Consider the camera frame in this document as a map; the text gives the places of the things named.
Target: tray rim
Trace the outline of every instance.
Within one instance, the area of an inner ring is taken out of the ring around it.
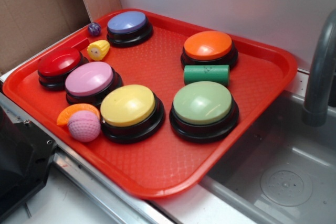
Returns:
[[[174,24],[174,26],[170,26],[169,30],[170,31],[175,31],[177,33],[183,34],[185,36],[190,36],[194,33],[198,33],[200,31],[205,31],[205,30],[213,30],[213,29],[208,29],[202,26],[198,26],[198,25],[193,25],[187,22],[183,22],[177,19],[172,19],[169,17],[165,17],[159,14],[154,14],[154,13],[150,13],[141,9],[135,9],[135,8],[128,8],[128,9],[122,9],[116,12],[111,12],[97,20],[95,20],[95,22],[101,23],[102,20],[107,19],[107,17],[112,17],[115,16],[121,12],[126,12],[129,10],[137,10],[140,12],[144,12],[146,15],[151,17],[151,22],[152,24],[155,26],[157,25],[157,21],[158,20],[162,20],[165,19],[165,24]],[[16,94],[14,92],[14,90],[11,89],[11,87],[13,85],[15,85],[15,80],[17,79],[23,79],[23,77],[27,76],[26,74],[24,74],[25,71],[22,71],[23,69],[25,69],[27,71],[27,69],[29,69],[32,73],[34,71],[36,71],[35,68],[35,64],[36,61],[42,57],[43,55],[45,55],[46,53],[55,50],[58,47],[64,46],[64,44],[66,43],[70,43],[70,41],[74,38],[76,38],[78,32],[83,31],[84,29],[86,29],[87,26],[83,27],[82,29],[78,30],[77,32],[69,35],[68,37],[64,38],[63,40],[59,41],[58,43],[54,44],[53,46],[51,46],[50,48],[48,48],[47,50],[37,54],[35,57],[31,58],[30,60],[28,60],[25,64],[21,65],[20,67],[18,67],[16,70],[14,70],[5,80],[4,84],[3,84],[3,92],[5,93],[5,95],[7,97],[9,97],[12,101],[14,101],[15,103],[17,103],[21,108],[23,108],[25,111],[27,111],[28,114],[30,114],[32,117],[34,117],[35,119],[37,119],[43,126],[45,126],[47,129],[50,129],[51,125],[54,125],[54,122],[51,122],[50,120],[46,120],[44,119],[44,116],[34,110],[34,106],[31,104],[28,104],[27,102],[25,102],[25,100],[20,97],[18,94]],[[80,156],[82,156],[84,159],[86,159],[88,162],[90,162],[92,165],[94,165],[97,169],[101,170],[101,172],[103,172],[105,175],[107,175],[107,177],[111,180],[113,180],[114,182],[116,182],[119,186],[121,186],[124,190],[128,191],[129,193],[143,198],[143,199],[158,199],[158,198],[164,198],[167,196],[172,196],[175,194],[179,194],[182,193],[183,191],[191,188],[192,186],[196,185],[201,179],[202,177],[211,169],[211,167],[226,153],[226,151],[238,140],[238,138],[249,128],[249,126],[266,110],[266,108],[276,99],[276,97],[278,97],[278,95],[280,95],[282,93],[282,91],[285,89],[285,87],[290,83],[290,81],[295,77],[296,73],[297,73],[297,62],[295,60],[295,58],[293,57],[293,55],[281,48],[277,48],[274,46],[270,46],[267,44],[263,44],[261,42],[256,42],[250,39],[246,39],[246,38],[241,38],[239,36],[235,36],[235,35],[231,35],[229,34],[236,47],[239,50],[240,45],[245,44],[245,45],[249,45],[250,47],[253,47],[255,50],[261,50],[261,49],[267,49],[268,52],[273,52],[276,56],[282,56],[282,60],[287,64],[286,66],[280,67],[281,71],[283,72],[284,77],[282,78],[281,82],[278,83],[278,85],[276,86],[276,88],[274,88],[264,99],[261,103],[259,103],[256,107],[254,107],[254,109],[247,115],[247,117],[243,120],[239,122],[239,130],[234,129],[229,136],[227,136],[225,138],[225,140],[223,140],[218,146],[217,148],[208,156],[208,158],[203,161],[201,163],[201,165],[195,170],[193,171],[193,173],[185,180],[183,180],[181,183],[174,185],[174,186],[170,186],[167,188],[161,188],[161,189],[157,189],[157,188],[144,188],[136,183],[134,183],[134,181],[129,181],[127,179],[124,179],[123,181],[118,179],[119,176],[123,176],[124,173],[122,173],[117,167],[115,167],[116,169],[112,172],[112,173],[106,173],[105,170],[108,168],[109,170],[111,169],[111,164],[106,164],[104,162],[102,162],[99,158],[96,157],[91,157],[91,156],[83,156],[82,154],[79,154]],[[62,134],[65,135],[64,132],[60,132],[58,135],[58,137],[61,139]],[[77,151],[77,149],[81,148],[83,149],[82,146],[79,146],[78,144],[71,146],[71,148],[75,151]]]

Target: white wall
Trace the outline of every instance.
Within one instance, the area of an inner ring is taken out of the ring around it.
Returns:
[[[336,0],[121,0],[189,23],[283,48],[308,69],[327,15]]]

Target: cardboard box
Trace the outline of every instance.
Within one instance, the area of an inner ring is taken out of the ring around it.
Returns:
[[[0,0],[0,73],[90,22],[83,0]]]

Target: sink drain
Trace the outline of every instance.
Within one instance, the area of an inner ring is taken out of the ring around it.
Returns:
[[[310,177],[289,164],[273,166],[266,170],[260,185],[267,198],[287,207],[306,202],[313,191]]]

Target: button top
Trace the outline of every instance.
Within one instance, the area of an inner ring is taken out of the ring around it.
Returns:
[[[200,81],[184,86],[174,97],[177,116],[190,124],[211,124],[224,118],[232,106],[230,91],[223,85]]]
[[[145,120],[154,108],[153,92],[145,86],[133,84],[109,93],[101,103],[100,112],[108,124],[126,127]]]
[[[38,72],[45,77],[65,74],[79,64],[81,55],[75,48],[60,48],[42,57],[38,63]]]
[[[111,18],[107,24],[110,32],[126,34],[138,30],[146,24],[146,15],[142,12],[128,11]]]
[[[102,91],[113,79],[110,65],[95,61],[76,68],[65,81],[67,91],[78,97],[86,97]]]
[[[232,48],[232,39],[220,31],[203,31],[190,36],[184,43],[186,54],[195,60],[214,60]]]

